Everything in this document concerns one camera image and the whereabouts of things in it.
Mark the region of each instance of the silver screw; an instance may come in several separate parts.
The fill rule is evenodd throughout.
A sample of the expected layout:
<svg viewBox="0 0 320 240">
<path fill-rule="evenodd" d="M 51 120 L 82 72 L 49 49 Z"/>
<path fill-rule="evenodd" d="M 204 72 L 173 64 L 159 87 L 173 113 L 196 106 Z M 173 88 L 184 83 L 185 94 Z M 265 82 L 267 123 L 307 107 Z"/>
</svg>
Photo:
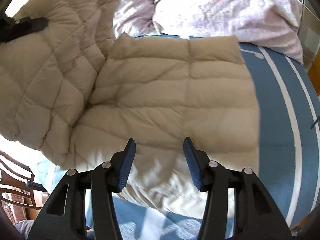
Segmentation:
<svg viewBox="0 0 320 240">
<path fill-rule="evenodd" d="M 70 169 L 70 170 L 67 171 L 67 174 L 68 174 L 69 176 L 73 176 L 73 175 L 76 174 L 76 170 L 75 170 L 75 169 Z"/>
<path fill-rule="evenodd" d="M 111 163 L 110 162 L 105 162 L 102 164 L 102 168 L 107 169 L 111 167 Z"/>
<path fill-rule="evenodd" d="M 218 166 L 218 163 L 215 161 L 209 161 L 209 166 L 215 168 Z"/>
<path fill-rule="evenodd" d="M 252 171 L 250 168 L 245 168 L 245 169 L 244 169 L 244 173 L 245 173 L 245 174 L 249 174 L 249 175 L 250 175 L 250 174 L 252 174 L 252 172 L 253 172 L 253 171 Z"/>
</svg>

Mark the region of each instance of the striped bed sheet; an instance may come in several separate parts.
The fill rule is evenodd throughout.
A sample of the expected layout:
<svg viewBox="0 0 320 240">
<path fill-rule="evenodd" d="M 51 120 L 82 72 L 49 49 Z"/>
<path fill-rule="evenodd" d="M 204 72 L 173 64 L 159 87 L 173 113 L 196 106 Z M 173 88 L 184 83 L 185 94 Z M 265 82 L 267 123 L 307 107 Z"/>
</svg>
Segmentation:
<svg viewBox="0 0 320 240">
<path fill-rule="evenodd" d="M 320 116 L 320 102 L 300 63 L 253 44 L 241 43 L 240 48 L 260 106 L 259 178 L 287 224 L 296 225 L 320 202 L 320 131 L 318 124 L 310 128 Z M 66 172 L 42 155 L 31 169 L 49 192 Z M 90 201 L 88 191 L 86 220 L 91 227 Z M 121 232 L 127 235 L 124 239 L 196 239 L 201 220 L 140 207 L 119 198 L 114 201 Z M 230 236 L 232 224 L 233 219 L 229 219 L 226 237 Z"/>
</svg>

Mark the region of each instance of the brown wooden furniture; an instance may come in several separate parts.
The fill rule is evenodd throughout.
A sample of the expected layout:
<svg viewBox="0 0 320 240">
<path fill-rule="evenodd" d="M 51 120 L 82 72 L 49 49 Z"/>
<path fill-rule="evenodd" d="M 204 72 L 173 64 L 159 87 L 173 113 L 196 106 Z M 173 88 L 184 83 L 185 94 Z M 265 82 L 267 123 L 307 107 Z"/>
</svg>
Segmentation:
<svg viewBox="0 0 320 240">
<path fill-rule="evenodd" d="M 11 163 L 14 163 L 15 165 L 21 167 L 22 169 L 30 172 L 30 177 L 26 177 L 24 175 L 21 175 L 21 174 L 17 173 L 16 171 L 14 171 L 13 169 L 11 169 L 2 160 L 1 156 L 6 158 Z M 6 153 L 4 153 L 2 151 L 0 151 L 0 163 L 9 172 L 11 172 L 12 174 L 18 176 L 21 179 L 25 179 L 25 180 L 29 180 L 29 181 L 34 181 L 34 179 L 35 179 L 34 174 L 32 173 L 32 171 L 30 170 L 30 168 L 28 166 L 16 161 L 15 159 L 13 159 L 12 157 L 10 157 L 9 155 L 7 155 Z M 16 188 L 21 189 L 21 191 L 17 191 L 17 190 L 10 189 L 10 188 L 0 187 L 0 203 L 1 203 L 1 201 L 4 201 L 4 202 L 11 203 L 11 204 L 14 204 L 14 205 L 18 205 L 18 206 L 21 206 L 21 207 L 24 207 L 24 208 L 31 208 L 31 209 L 36 209 L 36 210 L 40 210 L 41 209 L 40 206 L 36 205 L 33 189 L 27 188 L 25 181 L 13 178 L 7 172 L 5 172 L 1 167 L 0 167 L 0 185 L 8 185 L 8 186 L 12 186 L 12 187 L 16 187 Z M 13 201 L 11 199 L 4 198 L 2 193 L 11 193 L 11 194 L 15 194 L 15 195 L 20 195 L 20 196 L 26 198 L 26 200 L 27 200 L 27 201 L 25 201 L 26 203 L 29 202 L 30 204 L 20 203 L 20 202 Z"/>
</svg>

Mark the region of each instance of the tiled wall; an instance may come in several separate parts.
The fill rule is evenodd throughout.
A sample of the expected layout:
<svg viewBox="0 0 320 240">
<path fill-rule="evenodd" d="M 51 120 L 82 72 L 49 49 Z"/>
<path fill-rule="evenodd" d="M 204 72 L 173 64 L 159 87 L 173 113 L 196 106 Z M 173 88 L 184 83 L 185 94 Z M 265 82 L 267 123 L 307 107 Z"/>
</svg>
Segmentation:
<svg viewBox="0 0 320 240">
<path fill-rule="evenodd" d="M 304 4 L 304 8 L 298 37 L 303 48 L 304 68 L 308 71 L 320 46 L 320 20 L 308 0 L 299 1 Z"/>
</svg>

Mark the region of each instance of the folded blanket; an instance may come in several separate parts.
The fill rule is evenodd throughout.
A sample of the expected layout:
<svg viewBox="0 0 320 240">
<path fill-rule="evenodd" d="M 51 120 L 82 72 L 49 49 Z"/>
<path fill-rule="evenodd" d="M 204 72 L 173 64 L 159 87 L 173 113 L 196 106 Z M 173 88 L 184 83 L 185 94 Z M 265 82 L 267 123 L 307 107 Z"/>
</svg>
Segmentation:
<svg viewBox="0 0 320 240">
<path fill-rule="evenodd" d="M 281 52 L 300 63 L 298 0 L 121 0 L 114 18 L 116 37 L 166 33 L 214 37 L 236 35 Z"/>
</svg>

